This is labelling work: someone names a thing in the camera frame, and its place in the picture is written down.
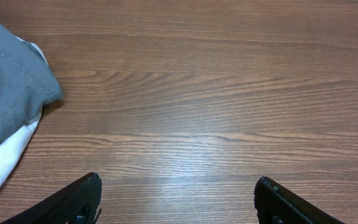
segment gray cloth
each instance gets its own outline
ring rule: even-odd
[[[45,62],[0,25],[0,143],[61,97]]]

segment white cloth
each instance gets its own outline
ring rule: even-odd
[[[48,64],[44,54],[39,47],[31,43],[36,48],[41,56],[44,58],[45,63]],[[42,109],[38,115],[28,124],[21,126],[11,137],[7,138],[0,144],[0,186],[5,182],[9,174],[20,159],[25,147],[30,141],[31,136],[34,134],[35,129],[41,118]]]

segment folded clothing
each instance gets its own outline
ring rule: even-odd
[[[47,64],[0,25],[0,143],[61,97]]]
[[[20,40],[23,41],[23,43],[31,50],[37,53],[37,55],[42,58],[46,64],[48,64],[47,59],[37,45],[26,42],[22,39]],[[17,161],[19,161],[20,156],[38,126],[40,118],[41,111],[32,121],[29,121],[29,124],[21,126],[19,130],[0,144],[0,186],[2,186],[9,174],[12,172],[13,168],[17,164]]]

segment fabric seam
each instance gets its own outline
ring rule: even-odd
[[[7,61],[11,66],[13,66],[17,71],[23,74],[27,79],[29,79],[39,90],[46,94],[51,101],[58,99],[58,95],[49,89],[42,81],[40,81],[31,69],[28,68],[25,64],[18,61],[11,54],[7,53],[5,50],[0,48],[0,57]]]

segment wood grain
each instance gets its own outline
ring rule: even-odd
[[[0,222],[87,172],[98,223],[257,223],[267,175],[358,223],[358,0],[0,0],[65,99]]]

